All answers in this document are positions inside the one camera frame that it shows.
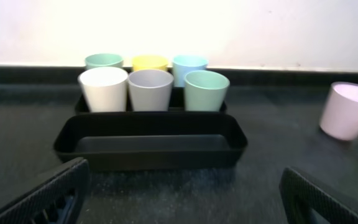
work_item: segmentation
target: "yellow cup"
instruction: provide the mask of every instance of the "yellow cup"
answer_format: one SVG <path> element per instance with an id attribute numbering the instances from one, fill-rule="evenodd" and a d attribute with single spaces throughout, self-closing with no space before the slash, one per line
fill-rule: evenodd
<path id="1" fill-rule="evenodd" d="M 159 55 L 140 55 L 132 59 L 132 70 L 159 69 L 167 71 L 168 59 Z"/>

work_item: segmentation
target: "rectangular tray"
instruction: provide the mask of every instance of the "rectangular tray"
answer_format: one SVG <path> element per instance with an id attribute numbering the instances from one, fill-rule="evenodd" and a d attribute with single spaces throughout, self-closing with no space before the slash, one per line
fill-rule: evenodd
<path id="1" fill-rule="evenodd" d="M 227 110 L 226 104 L 223 102 L 219 112 L 225 113 Z M 131 99 L 129 95 L 127 97 L 127 108 L 126 111 L 133 111 L 131 105 Z M 174 87 L 172 88 L 171 99 L 169 102 L 168 111 L 185 111 L 185 97 L 183 96 L 183 88 Z M 76 114 L 88 114 L 91 113 L 88 105 L 86 104 L 85 98 L 81 95 L 77 104 L 75 105 L 75 113 Z"/>
<path id="2" fill-rule="evenodd" d="M 121 112 L 70 118 L 54 148 L 62 161 L 84 157 L 100 171 L 230 167 L 246 145 L 226 114 Z"/>

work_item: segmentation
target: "cup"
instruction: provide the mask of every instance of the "cup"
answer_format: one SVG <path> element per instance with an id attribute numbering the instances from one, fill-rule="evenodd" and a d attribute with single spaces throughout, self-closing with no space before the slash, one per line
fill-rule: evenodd
<path id="1" fill-rule="evenodd" d="M 175 79 L 174 86 L 185 86 L 185 75 L 196 70 L 205 70 L 208 60 L 195 55 L 177 55 L 173 58 L 172 73 Z"/>
<path id="2" fill-rule="evenodd" d="M 193 71 L 185 76 L 187 111 L 219 111 L 230 81 L 217 72 Z"/>
<path id="3" fill-rule="evenodd" d="M 128 77 L 129 96 L 134 111 L 167 111 L 173 76 L 163 70 L 146 69 Z"/>
<path id="4" fill-rule="evenodd" d="M 118 54 L 94 54 L 85 58 L 86 69 L 98 67 L 122 68 L 124 59 Z"/>
<path id="5" fill-rule="evenodd" d="M 143 69 L 159 69 L 167 71 L 168 59 L 159 55 L 140 55 L 132 59 L 134 72 Z"/>
<path id="6" fill-rule="evenodd" d="M 320 121 L 328 135 L 345 141 L 358 136 L 358 84 L 335 82 Z"/>
<path id="7" fill-rule="evenodd" d="M 128 73 L 115 67 L 89 69 L 78 77 L 91 112 L 125 111 Z"/>

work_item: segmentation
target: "green cup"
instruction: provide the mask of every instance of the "green cup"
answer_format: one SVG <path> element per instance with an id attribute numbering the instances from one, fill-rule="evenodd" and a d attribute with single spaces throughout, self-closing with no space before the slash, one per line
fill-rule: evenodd
<path id="1" fill-rule="evenodd" d="M 94 54 L 85 58 L 86 69 L 98 67 L 122 68 L 124 59 L 118 54 Z"/>
<path id="2" fill-rule="evenodd" d="M 198 70 L 185 76 L 187 111 L 219 111 L 230 81 L 217 72 Z"/>

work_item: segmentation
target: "dark granite surface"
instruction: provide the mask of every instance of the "dark granite surface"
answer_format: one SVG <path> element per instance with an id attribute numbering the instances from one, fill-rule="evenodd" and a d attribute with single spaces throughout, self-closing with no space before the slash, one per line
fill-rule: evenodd
<path id="1" fill-rule="evenodd" d="M 286 166 L 358 199 L 358 140 L 318 129 L 327 92 L 232 87 L 227 113 L 249 140 L 237 167 L 92 174 L 78 223 L 286 223 Z M 76 85 L 0 85 L 0 191 L 60 163 L 52 144 L 79 95 Z"/>

